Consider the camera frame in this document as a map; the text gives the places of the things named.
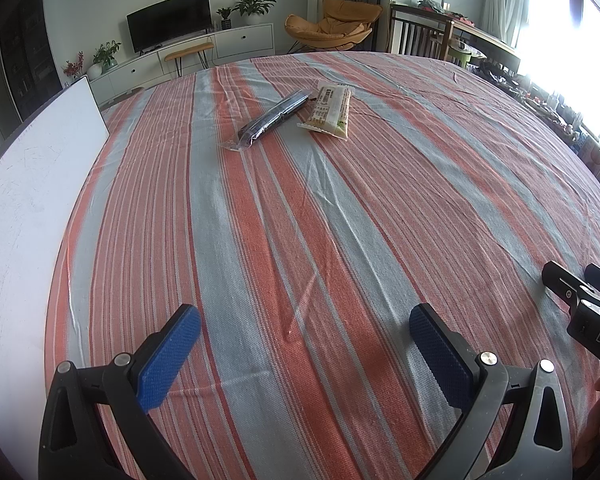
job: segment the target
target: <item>plastic package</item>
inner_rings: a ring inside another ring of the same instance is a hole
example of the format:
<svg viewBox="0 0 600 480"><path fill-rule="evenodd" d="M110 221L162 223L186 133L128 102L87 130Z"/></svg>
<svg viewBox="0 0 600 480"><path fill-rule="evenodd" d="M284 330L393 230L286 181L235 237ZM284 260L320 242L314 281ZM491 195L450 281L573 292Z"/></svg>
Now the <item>plastic package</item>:
<svg viewBox="0 0 600 480"><path fill-rule="evenodd" d="M253 141L259 139L266 131L286 121L307 101L312 94L309 90L298 90L285 97L268 112L245 124L236 134L235 138L222 142L220 146L232 152L241 152L250 148Z"/></svg>
<svg viewBox="0 0 600 480"><path fill-rule="evenodd" d="M314 132L347 140L351 87L335 83L320 83L314 111L305 123L298 126Z"/></svg>

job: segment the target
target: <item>striped tablecloth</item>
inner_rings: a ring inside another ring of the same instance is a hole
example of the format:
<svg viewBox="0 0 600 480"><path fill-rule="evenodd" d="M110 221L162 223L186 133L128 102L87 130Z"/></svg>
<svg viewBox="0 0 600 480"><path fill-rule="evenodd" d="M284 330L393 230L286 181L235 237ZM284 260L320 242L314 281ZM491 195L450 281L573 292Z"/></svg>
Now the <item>striped tablecloth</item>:
<svg viewBox="0 0 600 480"><path fill-rule="evenodd" d="M289 120L218 148L322 80L354 88L348 142ZM203 335L151 415L197 478L412 478L457 418L406 325L428 301L507 364L554 361L582 428L600 364L540 271L600 265L600 185L499 90L431 59L302 54L164 83L105 119L54 276L47 383L192 303Z"/></svg>

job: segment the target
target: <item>human hand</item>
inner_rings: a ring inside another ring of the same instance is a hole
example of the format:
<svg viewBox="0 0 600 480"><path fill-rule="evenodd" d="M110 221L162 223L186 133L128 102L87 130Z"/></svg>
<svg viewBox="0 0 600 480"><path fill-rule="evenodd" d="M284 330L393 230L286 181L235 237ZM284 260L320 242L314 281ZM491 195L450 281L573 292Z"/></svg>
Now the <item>human hand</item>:
<svg viewBox="0 0 600 480"><path fill-rule="evenodd" d="M594 387L600 392L600 377ZM600 444L600 398L593 405L587 417L587 425L580 435L576 449L573 451L573 467L584 466L593 455L596 447Z"/></svg>

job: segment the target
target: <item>silver bolt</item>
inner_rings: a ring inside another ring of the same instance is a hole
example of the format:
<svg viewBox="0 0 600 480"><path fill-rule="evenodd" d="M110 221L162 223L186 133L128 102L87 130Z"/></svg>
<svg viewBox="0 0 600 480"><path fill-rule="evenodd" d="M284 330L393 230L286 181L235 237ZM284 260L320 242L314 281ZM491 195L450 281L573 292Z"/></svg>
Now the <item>silver bolt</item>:
<svg viewBox="0 0 600 480"><path fill-rule="evenodd" d="M548 374L555 370L554 364L551 361L549 361L549 359L542 359L540 361L540 367Z"/></svg>
<svg viewBox="0 0 600 480"><path fill-rule="evenodd" d="M498 362L498 358L496 357L496 354L491 352L482 352L480 354L480 361L486 365L493 366Z"/></svg>
<svg viewBox="0 0 600 480"><path fill-rule="evenodd" d="M127 366L131 362L131 356L129 354L118 354L113 362L116 366Z"/></svg>
<svg viewBox="0 0 600 480"><path fill-rule="evenodd" d="M65 374L71 370L71 363L69 361L62 361L56 369L58 370L59 374Z"/></svg>

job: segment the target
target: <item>dark cabinet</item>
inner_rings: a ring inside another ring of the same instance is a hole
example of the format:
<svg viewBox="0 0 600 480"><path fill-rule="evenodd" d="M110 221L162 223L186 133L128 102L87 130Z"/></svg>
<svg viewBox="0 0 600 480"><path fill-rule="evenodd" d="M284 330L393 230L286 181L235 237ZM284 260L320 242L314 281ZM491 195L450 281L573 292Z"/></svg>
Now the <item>dark cabinet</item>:
<svg viewBox="0 0 600 480"><path fill-rule="evenodd" d="M22 120L62 89L46 36L42 0L21 0L0 30L0 51Z"/></svg>

